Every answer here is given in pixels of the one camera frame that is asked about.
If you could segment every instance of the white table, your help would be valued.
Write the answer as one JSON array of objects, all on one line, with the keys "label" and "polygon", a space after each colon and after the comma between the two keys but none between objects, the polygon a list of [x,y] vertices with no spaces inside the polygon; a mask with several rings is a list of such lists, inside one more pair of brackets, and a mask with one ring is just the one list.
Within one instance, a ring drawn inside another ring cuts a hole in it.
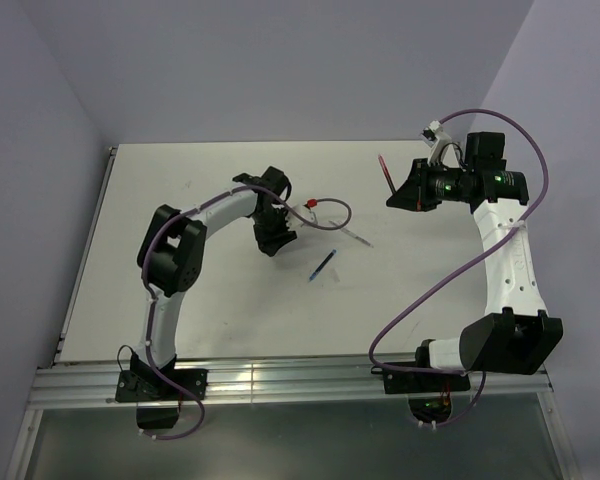
[{"label": "white table", "polygon": [[[342,232],[303,228],[274,258],[258,251],[252,221],[234,222],[207,244],[202,274],[183,303],[180,358],[361,354],[377,332],[454,268],[481,252],[467,205],[416,214],[385,207],[382,153],[394,181],[428,147],[418,141],[266,142],[122,145],[115,158],[60,361],[110,361],[141,336],[146,297],[136,255],[155,209],[188,209],[221,192],[241,173],[267,166],[293,183],[291,203],[332,196],[350,203]],[[319,205],[319,220],[340,220]],[[308,277],[333,249],[335,258]],[[425,338],[457,336],[483,316],[484,267],[446,287],[381,343],[380,352],[412,352]]]}]

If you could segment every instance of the metal bar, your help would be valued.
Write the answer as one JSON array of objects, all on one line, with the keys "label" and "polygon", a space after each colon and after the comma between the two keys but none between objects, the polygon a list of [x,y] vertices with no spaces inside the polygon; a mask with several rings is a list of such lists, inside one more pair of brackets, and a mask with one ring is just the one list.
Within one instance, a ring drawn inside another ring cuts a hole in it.
[{"label": "metal bar", "polygon": [[24,412],[20,433],[7,469],[5,477],[7,480],[22,480],[25,478],[36,437],[38,436],[42,413],[41,410],[27,410]]},{"label": "metal bar", "polygon": [[553,444],[553,450],[555,451],[558,465],[560,466],[560,473],[564,480],[582,480],[582,474],[576,461],[575,454],[569,436],[564,428],[560,413],[558,412],[555,394],[551,392],[538,393],[538,402],[540,402],[540,408],[542,409],[542,415],[547,425],[549,437]]},{"label": "metal bar", "polygon": [[[409,361],[413,357],[385,356],[383,361]],[[371,375],[366,356],[323,358],[282,358],[256,360],[183,361],[177,368],[202,367],[209,370],[205,403],[284,403],[335,400],[404,398],[384,394],[382,378]],[[36,374],[29,408],[135,407],[117,404],[115,397],[119,369],[115,363],[97,365],[57,365]],[[471,395],[480,380],[471,374],[473,389],[455,395]],[[484,394],[538,393],[551,390],[544,372],[535,375],[490,374]],[[175,405],[150,402],[143,405]]]},{"label": "metal bar", "polygon": [[96,231],[96,225],[98,223],[98,217],[100,216],[100,210],[102,208],[102,202],[104,201],[104,195],[107,191],[107,185],[109,184],[109,178],[111,177],[111,171],[113,170],[113,162],[116,158],[116,154],[118,153],[118,147],[109,147],[109,158],[107,160],[107,169],[104,172],[104,178],[102,179],[102,186],[100,187],[100,193],[98,194],[98,201],[96,203],[96,210],[93,214],[93,220],[91,221],[91,227],[89,227],[89,234],[87,235],[87,243],[84,248],[84,253],[82,254],[82,259],[80,260],[80,267],[78,268],[78,275],[76,276],[76,282],[73,286],[73,291],[71,292],[71,298],[69,299],[69,306],[67,308],[67,314],[64,319],[64,324],[62,326],[62,331],[60,334],[60,340],[64,340],[65,335],[67,334],[67,330],[69,330],[69,322],[71,321],[71,315],[73,314],[73,307],[76,303],[76,297],[78,295],[78,290],[80,289],[80,281],[82,280],[82,273],[84,272],[84,267],[87,264],[87,257],[89,256],[89,249],[91,248],[91,242],[93,241],[93,235]]}]

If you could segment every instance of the black mounting plate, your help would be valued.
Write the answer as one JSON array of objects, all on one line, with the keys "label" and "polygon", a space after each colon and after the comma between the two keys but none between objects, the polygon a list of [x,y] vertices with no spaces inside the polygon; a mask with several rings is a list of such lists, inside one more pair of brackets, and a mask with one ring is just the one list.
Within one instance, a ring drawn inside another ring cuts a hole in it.
[{"label": "black mounting plate", "polygon": [[[167,375],[178,385],[186,388],[200,400],[204,400],[207,389],[208,370],[204,368],[179,368]],[[130,370],[120,372],[118,377],[118,387],[116,389],[116,402],[118,403],[138,403],[138,402],[156,402],[156,401],[178,401],[190,400],[182,398],[181,393],[175,388],[167,385],[158,394],[153,390],[142,388],[144,384]]]},{"label": "black mounting plate", "polygon": [[[392,362],[387,365],[396,367],[417,366],[416,362]],[[397,395],[400,393],[440,393],[447,388],[447,382],[452,392],[466,392],[471,389],[471,383],[467,375],[394,372],[380,367],[373,367],[371,373],[382,375],[384,393],[387,395]]]}]

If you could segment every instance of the gray floor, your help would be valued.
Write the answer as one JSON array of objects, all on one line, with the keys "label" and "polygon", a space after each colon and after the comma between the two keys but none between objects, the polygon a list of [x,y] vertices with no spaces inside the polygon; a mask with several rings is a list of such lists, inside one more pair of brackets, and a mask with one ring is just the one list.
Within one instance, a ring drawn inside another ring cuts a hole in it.
[{"label": "gray floor", "polygon": [[152,442],[137,436],[133,409],[50,411],[27,478],[561,478],[536,395],[485,397],[436,433],[408,414],[405,399],[223,405],[197,434]]}]

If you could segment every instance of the wall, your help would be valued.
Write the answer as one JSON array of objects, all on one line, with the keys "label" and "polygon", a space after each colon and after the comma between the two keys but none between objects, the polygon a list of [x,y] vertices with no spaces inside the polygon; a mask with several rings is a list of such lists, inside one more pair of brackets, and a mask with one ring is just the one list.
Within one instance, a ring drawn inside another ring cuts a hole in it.
[{"label": "wall", "polygon": [[[583,474],[600,479],[600,0],[536,0],[484,106],[528,127],[550,165],[530,230],[543,296],[565,324],[548,368]],[[537,192],[537,160],[514,133],[507,157]]]},{"label": "wall", "polygon": [[55,350],[104,157],[26,14],[0,0],[0,478]]},{"label": "wall", "polygon": [[21,3],[108,139],[142,143],[416,138],[480,104],[532,0]]}]

